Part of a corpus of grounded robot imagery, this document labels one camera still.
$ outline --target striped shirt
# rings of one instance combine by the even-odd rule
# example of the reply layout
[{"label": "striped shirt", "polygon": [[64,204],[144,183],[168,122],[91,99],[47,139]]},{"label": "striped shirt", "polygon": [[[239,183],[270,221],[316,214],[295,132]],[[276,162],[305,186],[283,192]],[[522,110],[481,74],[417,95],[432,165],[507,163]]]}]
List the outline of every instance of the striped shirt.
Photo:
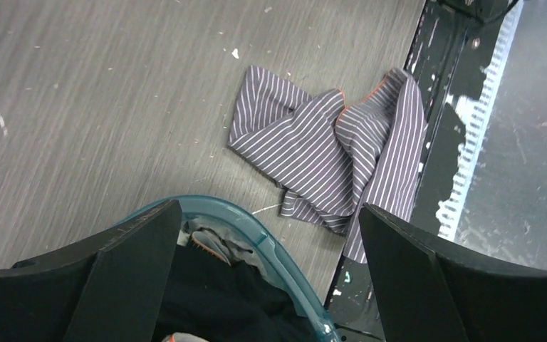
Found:
[{"label": "striped shirt", "polygon": [[401,69],[345,107],[338,89],[312,96],[251,66],[229,146],[286,188],[281,216],[347,234],[343,254],[365,263],[359,209],[374,204],[410,219],[426,127],[419,88]]}]

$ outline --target wood-grain vinyl floor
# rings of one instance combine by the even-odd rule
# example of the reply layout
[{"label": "wood-grain vinyl floor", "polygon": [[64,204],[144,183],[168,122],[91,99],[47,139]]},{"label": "wood-grain vinyl floor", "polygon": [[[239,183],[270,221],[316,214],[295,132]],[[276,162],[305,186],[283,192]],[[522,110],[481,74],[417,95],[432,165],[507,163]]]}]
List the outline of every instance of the wood-grain vinyl floor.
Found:
[{"label": "wood-grain vinyl floor", "polygon": [[[226,149],[246,67],[354,103],[404,63],[423,1],[0,0],[0,268],[162,197],[277,204]],[[276,213],[256,216],[323,299],[343,239]]]}]

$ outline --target teal plastic basket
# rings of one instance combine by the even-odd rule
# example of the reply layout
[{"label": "teal plastic basket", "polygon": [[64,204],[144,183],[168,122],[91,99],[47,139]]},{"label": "teal plastic basket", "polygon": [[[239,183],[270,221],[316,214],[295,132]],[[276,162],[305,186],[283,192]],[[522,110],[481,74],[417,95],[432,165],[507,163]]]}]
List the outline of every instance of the teal plastic basket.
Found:
[{"label": "teal plastic basket", "polygon": [[268,277],[273,285],[286,291],[295,304],[297,312],[309,319],[316,330],[320,342],[340,342],[340,337],[303,272],[288,255],[288,252],[271,235],[259,220],[246,210],[225,200],[201,195],[168,197],[139,209],[123,221],[148,210],[165,201],[178,200],[183,211],[184,221],[201,217],[225,224],[239,237],[255,248],[261,257]]}]

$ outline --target gray clothing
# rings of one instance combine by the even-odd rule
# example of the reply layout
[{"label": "gray clothing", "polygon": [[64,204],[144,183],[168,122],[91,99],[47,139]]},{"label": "gray clothing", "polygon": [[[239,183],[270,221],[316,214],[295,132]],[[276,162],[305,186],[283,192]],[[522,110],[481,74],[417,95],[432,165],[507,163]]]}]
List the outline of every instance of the gray clothing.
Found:
[{"label": "gray clothing", "polygon": [[375,204],[408,221],[427,124],[412,76],[391,70],[363,102],[309,95],[249,67],[229,146],[288,189],[281,215],[347,234],[344,255],[366,262],[357,213]]}]

